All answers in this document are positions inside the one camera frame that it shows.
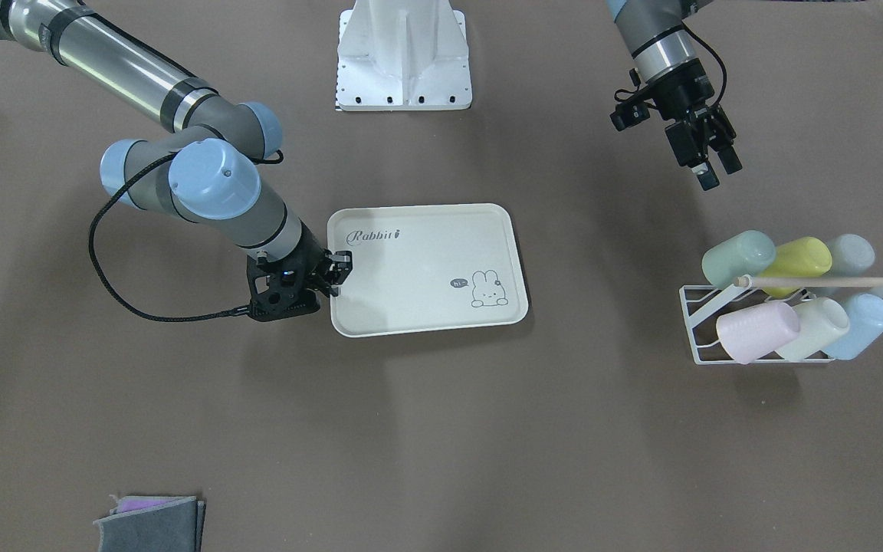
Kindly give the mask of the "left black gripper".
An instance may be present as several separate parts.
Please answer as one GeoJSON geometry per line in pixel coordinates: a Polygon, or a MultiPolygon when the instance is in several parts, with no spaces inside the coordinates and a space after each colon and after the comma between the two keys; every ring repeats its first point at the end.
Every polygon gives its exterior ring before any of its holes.
{"type": "Polygon", "coordinates": [[[735,130],[721,105],[707,103],[714,87],[700,63],[683,63],[659,74],[645,85],[645,93],[661,118],[671,122],[665,133],[677,164],[693,168],[704,191],[721,184],[708,161],[709,150],[718,154],[726,174],[742,170],[733,145],[735,130]]]}

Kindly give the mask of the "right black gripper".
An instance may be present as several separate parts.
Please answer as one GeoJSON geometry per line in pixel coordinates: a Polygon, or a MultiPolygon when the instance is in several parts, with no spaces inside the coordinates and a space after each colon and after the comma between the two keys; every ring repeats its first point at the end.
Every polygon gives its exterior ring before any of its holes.
{"type": "Polygon", "coordinates": [[[297,244],[281,258],[269,251],[258,252],[257,297],[259,300],[316,300],[319,294],[339,297],[343,274],[351,271],[352,251],[328,251],[304,226],[297,244]]]}

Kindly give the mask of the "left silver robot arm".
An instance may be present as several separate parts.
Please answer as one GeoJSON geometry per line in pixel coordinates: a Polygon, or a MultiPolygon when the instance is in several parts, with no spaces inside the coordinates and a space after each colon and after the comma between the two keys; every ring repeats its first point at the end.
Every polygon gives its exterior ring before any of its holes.
{"type": "Polygon", "coordinates": [[[669,121],[665,135],[677,164],[694,173],[704,191],[721,182],[709,161],[714,151],[728,174],[742,168],[736,132],[721,101],[727,70],[721,56],[684,20],[707,1],[609,1],[610,14],[634,67],[634,90],[617,90],[610,115],[617,130],[642,123],[655,111],[669,121]]]}

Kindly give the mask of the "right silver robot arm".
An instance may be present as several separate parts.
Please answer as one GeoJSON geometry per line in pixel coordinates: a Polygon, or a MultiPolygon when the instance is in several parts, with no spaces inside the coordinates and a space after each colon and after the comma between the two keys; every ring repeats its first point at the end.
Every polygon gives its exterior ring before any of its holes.
{"type": "Polygon", "coordinates": [[[234,102],[85,1],[0,1],[0,45],[82,74],[162,129],[112,144],[100,161],[107,214],[115,204],[213,228],[248,265],[250,305],[285,310],[336,297],[353,269],[320,244],[264,181],[283,130],[258,102],[234,102]]]}

